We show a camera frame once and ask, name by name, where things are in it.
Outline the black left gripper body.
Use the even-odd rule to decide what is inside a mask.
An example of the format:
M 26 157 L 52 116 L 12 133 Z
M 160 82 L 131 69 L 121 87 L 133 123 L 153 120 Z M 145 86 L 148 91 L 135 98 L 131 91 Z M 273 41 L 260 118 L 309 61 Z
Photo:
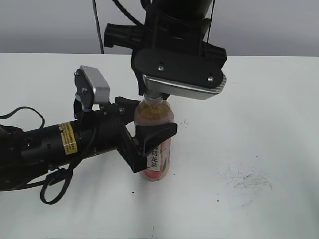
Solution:
M 78 127 L 76 131 L 84 148 L 72 162 L 72 168 L 95 154 L 117 150 L 134 173 L 146 169 L 147 157 L 142 155 L 139 143 L 127 131 L 127 124 L 123 124 L 121 120 L 121 108 L 115 102 L 100 105 L 98 110 L 88 112 L 82 110 L 77 100 L 73 106 Z

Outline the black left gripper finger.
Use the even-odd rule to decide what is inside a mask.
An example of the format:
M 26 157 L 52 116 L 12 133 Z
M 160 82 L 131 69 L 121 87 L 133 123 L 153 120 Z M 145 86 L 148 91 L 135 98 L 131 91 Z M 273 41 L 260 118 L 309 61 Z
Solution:
M 131 100 L 124 97 L 115 97 L 115 103 L 121 108 L 120 116 L 123 124 L 134 121 L 134 113 L 140 101 Z
M 149 155 L 157 146 L 177 134 L 177 124 L 135 126 L 135 133 L 142 155 Z

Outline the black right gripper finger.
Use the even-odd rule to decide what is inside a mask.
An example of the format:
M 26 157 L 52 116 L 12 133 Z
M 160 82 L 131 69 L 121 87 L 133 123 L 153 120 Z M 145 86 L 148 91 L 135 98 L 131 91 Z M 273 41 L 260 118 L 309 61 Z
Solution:
M 137 83 L 138 83 L 138 92 L 140 96 L 143 96 L 145 91 L 146 91 L 146 86 L 144 83 L 144 78 L 143 78 L 143 74 L 142 72 L 140 72 L 139 70 L 134 70 L 134 74 L 136 76 L 137 79 Z
M 167 93 L 161 93 L 161 96 L 163 99 L 168 99 L 170 94 L 167 94 Z

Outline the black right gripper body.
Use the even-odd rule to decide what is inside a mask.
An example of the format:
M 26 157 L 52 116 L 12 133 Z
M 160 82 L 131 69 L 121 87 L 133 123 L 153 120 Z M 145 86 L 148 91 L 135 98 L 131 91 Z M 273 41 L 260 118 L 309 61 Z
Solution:
M 131 49 L 131 66 L 136 72 L 221 72 L 226 50 L 205 41 L 211 25 L 212 18 L 202 13 L 149 9 L 144 23 L 108 23 L 104 46 Z

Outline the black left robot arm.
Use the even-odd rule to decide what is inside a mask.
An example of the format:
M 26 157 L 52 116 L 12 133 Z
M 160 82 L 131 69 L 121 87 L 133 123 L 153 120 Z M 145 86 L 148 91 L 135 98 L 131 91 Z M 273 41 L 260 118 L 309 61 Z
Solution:
M 74 102 L 75 121 L 25 132 L 18 127 L 0 128 L 0 189 L 18 190 L 29 182 L 68 165 L 74 170 L 82 160 L 116 150 L 135 173 L 147 167 L 147 156 L 175 136 L 177 125 L 137 126 L 131 136 L 138 101 L 116 97 L 98 110 L 83 110 Z

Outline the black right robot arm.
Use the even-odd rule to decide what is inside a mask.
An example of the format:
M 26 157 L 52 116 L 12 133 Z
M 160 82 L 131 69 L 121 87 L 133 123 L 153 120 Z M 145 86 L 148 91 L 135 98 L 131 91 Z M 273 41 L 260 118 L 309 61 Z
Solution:
M 143 0 L 144 22 L 115 1 L 131 25 L 107 24 L 104 46 L 131 49 L 140 95 L 159 93 L 205 100 L 226 84 L 226 51 L 204 41 L 212 20 L 209 0 Z

